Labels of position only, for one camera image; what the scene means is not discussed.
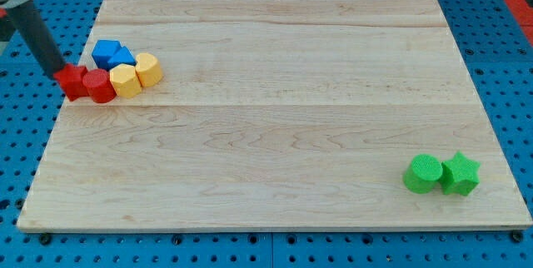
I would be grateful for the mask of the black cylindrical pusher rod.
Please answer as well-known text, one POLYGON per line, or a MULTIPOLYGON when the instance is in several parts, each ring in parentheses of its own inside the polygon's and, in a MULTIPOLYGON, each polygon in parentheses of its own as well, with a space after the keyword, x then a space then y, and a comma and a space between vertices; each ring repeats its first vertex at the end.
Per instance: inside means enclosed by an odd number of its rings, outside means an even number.
POLYGON ((32 0, 7 8, 7 15, 36 58, 44 74, 54 78, 66 61, 32 0))

